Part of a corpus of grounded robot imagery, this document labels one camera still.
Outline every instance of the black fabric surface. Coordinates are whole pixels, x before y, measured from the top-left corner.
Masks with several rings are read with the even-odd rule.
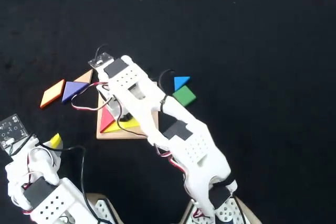
[[[59,132],[65,146],[86,146],[87,192],[108,196],[125,224],[178,222],[189,201],[182,175],[148,142],[96,140],[96,113],[60,100],[39,108],[44,90],[83,74],[108,43],[151,77],[191,76],[198,98],[188,109],[263,223],[328,223],[335,17],[335,0],[0,0],[0,118],[17,113],[41,140]],[[96,105],[97,94],[81,102]],[[77,186],[79,168],[79,152],[63,154],[59,173]],[[29,223],[7,196],[4,169],[0,211],[1,223]]]

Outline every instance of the blue triangle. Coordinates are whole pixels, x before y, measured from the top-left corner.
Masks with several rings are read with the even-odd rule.
[[[86,88],[89,84],[85,82],[75,82],[75,81],[67,81],[65,83],[64,93],[62,97],[62,103],[67,102],[71,99],[75,94],[78,94],[84,88]]]
[[[174,77],[174,88],[175,91],[179,90],[180,87],[182,87],[183,85],[185,85],[185,83],[187,81],[189,81],[190,76],[177,76]]]

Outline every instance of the circuit board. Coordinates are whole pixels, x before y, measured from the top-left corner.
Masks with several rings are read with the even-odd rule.
[[[17,114],[0,122],[0,147],[3,150],[27,136],[28,133]]]

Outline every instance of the yellow triangle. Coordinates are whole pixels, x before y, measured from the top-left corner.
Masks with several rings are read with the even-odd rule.
[[[137,122],[137,120],[135,118],[132,118],[131,120],[127,121],[127,122],[119,122],[121,127],[127,129],[127,128],[132,128],[132,127],[136,127],[139,126],[139,123]],[[106,130],[104,130],[104,133],[108,133],[108,132],[112,132],[112,131],[118,131],[120,130],[117,122],[112,123],[110,126],[108,126],[106,128]]]
[[[90,83],[91,82],[91,78],[92,78],[92,73],[93,73],[93,70],[91,69],[91,70],[87,71],[85,74],[83,74],[81,77],[78,77],[74,81],[75,82]]]

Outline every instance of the green tangram piece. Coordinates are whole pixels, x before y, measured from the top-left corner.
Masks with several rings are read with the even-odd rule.
[[[175,97],[183,107],[186,107],[196,99],[194,93],[187,86],[183,86],[173,93],[173,97]]]

